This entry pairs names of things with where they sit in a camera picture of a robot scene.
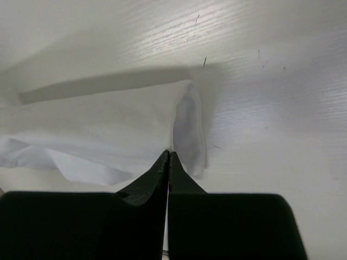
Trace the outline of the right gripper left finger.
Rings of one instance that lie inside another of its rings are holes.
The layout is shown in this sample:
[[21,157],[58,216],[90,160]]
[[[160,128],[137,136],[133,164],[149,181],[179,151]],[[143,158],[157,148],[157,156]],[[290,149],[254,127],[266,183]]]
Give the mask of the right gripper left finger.
[[1,259],[161,259],[169,152],[118,192],[7,192]]

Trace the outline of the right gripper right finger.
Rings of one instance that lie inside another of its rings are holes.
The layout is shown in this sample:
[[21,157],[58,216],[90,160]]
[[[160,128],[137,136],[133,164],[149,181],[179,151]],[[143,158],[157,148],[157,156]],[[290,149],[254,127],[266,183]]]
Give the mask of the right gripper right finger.
[[208,193],[170,154],[171,259],[307,259],[294,214],[278,194]]

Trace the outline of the white skirt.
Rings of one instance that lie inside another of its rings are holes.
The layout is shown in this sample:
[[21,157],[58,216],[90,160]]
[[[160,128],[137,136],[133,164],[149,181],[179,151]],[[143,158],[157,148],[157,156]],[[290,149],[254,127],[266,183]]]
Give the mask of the white skirt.
[[70,181],[115,185],[164,152],[203,173],[201,99],[192,81],[1,109],[1,166],[59,170]]

